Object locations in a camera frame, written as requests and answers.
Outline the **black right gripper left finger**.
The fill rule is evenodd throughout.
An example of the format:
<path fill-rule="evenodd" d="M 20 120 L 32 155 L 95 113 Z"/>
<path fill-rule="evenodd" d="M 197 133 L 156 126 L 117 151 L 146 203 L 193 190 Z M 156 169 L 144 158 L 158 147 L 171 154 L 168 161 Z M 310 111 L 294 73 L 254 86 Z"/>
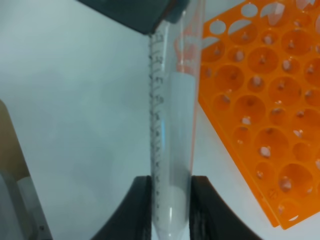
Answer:
<path fill-rule="evenodd" d="M 94 240 L 150 240 L 152 238 L 152 178 L 134 178 L 113 215 Z"/>

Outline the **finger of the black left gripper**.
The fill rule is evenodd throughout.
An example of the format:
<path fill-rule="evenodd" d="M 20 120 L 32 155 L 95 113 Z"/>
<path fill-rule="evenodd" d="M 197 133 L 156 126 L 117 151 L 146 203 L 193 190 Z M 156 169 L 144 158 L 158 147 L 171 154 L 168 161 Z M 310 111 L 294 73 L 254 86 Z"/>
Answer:
<path fill-rule="evenodd" d="M 81 0 L 85 6 L 143 35 L 155 33 L 163 22 L 175 24 L 183 0 Z"/>

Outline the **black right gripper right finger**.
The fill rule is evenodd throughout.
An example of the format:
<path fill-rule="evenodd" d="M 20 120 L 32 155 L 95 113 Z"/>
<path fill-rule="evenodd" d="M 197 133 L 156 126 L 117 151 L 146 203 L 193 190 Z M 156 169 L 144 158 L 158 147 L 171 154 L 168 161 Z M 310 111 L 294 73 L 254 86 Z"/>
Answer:
<path fill-rule="evenodd" d="M 189 207 L 191 240 L 259 240 L 220 197 L 206 176 L 192 176 Z"/>

